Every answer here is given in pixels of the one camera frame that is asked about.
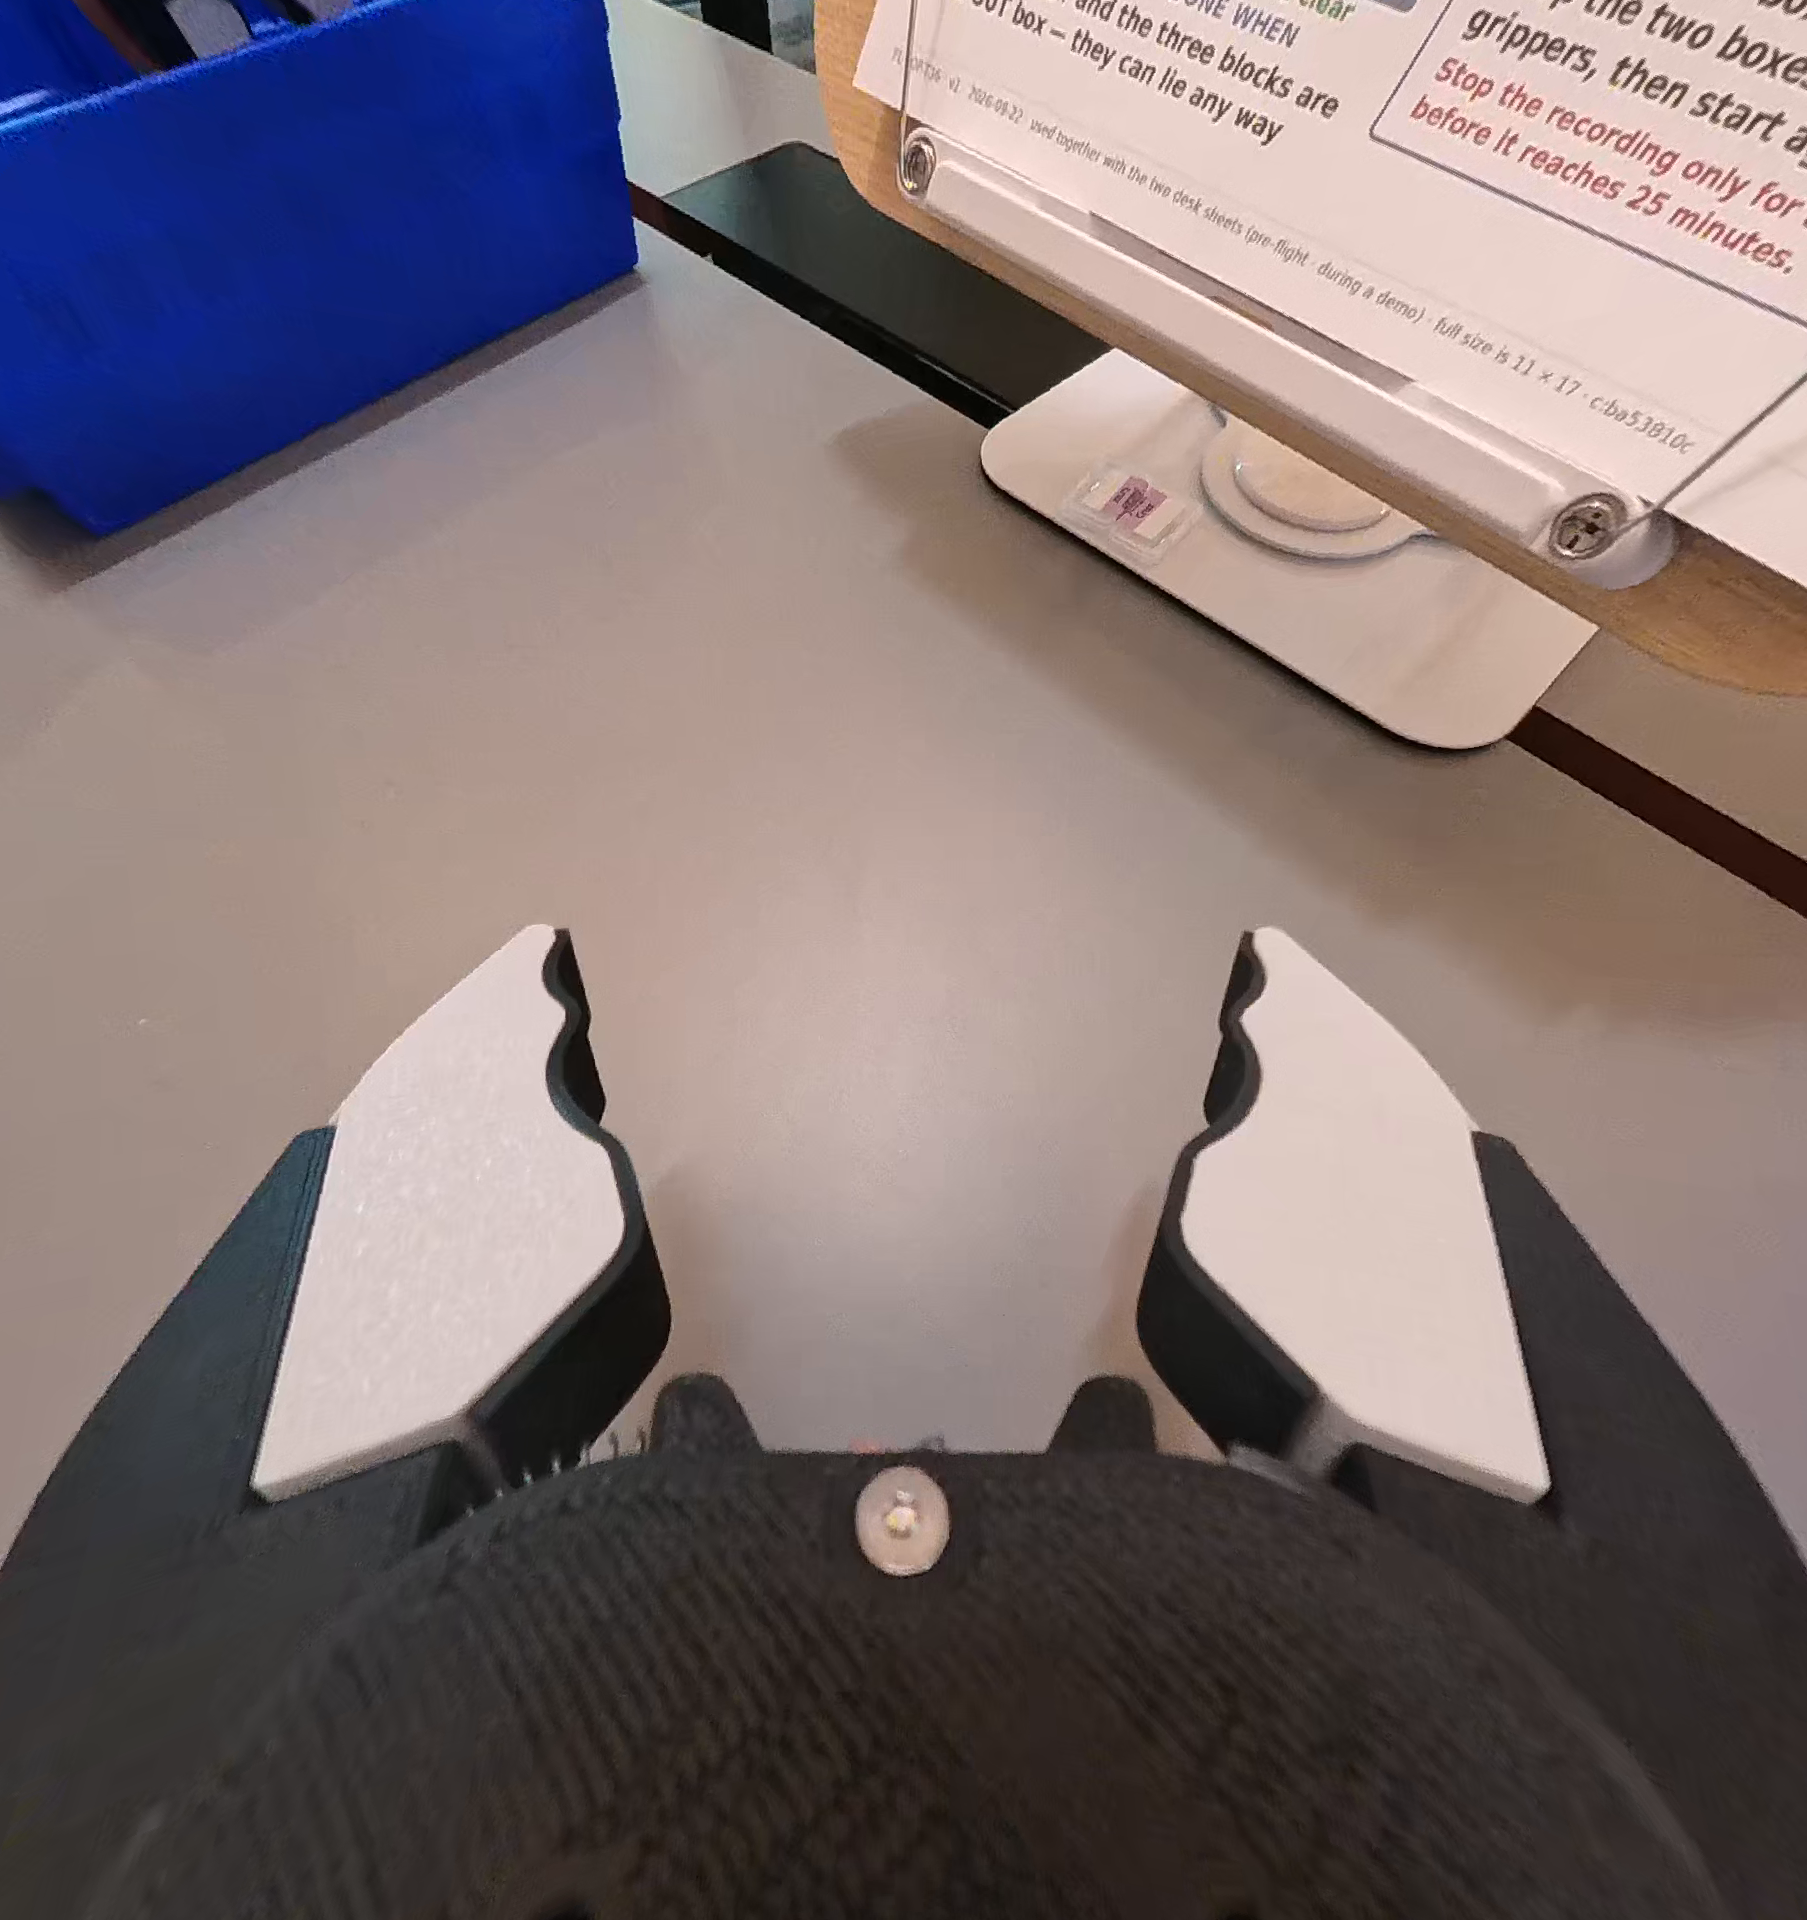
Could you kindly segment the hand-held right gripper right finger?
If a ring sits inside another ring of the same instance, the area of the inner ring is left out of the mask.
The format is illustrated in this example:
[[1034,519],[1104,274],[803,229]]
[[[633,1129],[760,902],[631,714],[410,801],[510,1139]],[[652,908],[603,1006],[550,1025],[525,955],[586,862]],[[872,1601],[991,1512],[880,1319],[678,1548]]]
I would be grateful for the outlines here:
[[1475,1147],[1443,1074],[1288,932],[1235,951],[1137,1339],[1222,1452],[1355,1448],[1534,1505],[1550,1468]]

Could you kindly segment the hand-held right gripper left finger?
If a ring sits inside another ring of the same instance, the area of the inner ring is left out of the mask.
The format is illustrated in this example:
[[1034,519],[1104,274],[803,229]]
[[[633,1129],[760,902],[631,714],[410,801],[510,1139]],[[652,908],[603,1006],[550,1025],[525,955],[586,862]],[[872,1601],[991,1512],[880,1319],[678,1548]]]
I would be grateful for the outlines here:
[[505,1489],[625,1442],[670,1302],[588,1028],[570,932],[529,924],[339,1101],[257,1498],[439,1446]]

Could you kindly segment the blue plastic bin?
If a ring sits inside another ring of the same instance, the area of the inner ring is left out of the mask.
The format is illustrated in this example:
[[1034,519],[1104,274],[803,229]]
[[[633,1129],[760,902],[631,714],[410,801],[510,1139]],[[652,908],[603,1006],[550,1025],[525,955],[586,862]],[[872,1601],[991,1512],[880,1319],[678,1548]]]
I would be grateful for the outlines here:
[[637,264],[600,2],[361,4],[0,116],[0,502],[126,529]]

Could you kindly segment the wooden document stand white base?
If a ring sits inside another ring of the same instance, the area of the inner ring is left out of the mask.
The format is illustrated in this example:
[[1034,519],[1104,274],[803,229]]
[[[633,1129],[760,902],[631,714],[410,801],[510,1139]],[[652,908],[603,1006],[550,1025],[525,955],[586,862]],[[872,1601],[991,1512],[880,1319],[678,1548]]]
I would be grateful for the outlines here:
[[[1511,732],[1597,630],[1807,694],[1805,588],[871,97],[872,9],[814,6],[858,192],[1107,344],[987,433],[1013,502],[1426,748]],[[1202,506],[1155,566],[1063,522],[1101,461]]]

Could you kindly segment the small clear label sticker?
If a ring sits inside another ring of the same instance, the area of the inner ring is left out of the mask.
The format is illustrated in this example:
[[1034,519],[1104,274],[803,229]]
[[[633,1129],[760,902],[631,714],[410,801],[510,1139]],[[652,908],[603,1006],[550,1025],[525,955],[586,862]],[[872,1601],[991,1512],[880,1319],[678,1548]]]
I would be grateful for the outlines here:
[[1065,525],[1141,566],[1175,551],[1202,516],[1196,502],[1122,461],[1093,464],[1061,504]]

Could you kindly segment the black desk divider strip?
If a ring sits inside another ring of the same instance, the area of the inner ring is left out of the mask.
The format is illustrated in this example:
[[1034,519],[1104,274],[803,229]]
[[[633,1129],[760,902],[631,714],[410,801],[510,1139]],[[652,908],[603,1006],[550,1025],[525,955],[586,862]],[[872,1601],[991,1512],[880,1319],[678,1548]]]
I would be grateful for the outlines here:
[[[867,205],[840,165],[790,140],[655,195],[646,226],[806,318],[972,423],[1080,373],[1104,346]],[[1533,708],[1509,743],[1807,921],[1807,857]]]

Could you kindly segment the printed instruction sheet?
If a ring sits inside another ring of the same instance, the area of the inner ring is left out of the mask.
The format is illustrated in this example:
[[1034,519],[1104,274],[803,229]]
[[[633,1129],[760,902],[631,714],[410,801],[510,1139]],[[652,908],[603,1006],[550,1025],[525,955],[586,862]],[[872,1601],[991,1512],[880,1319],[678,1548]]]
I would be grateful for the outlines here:
[[1807,589],[1807,2],[891,2],[852,72]]

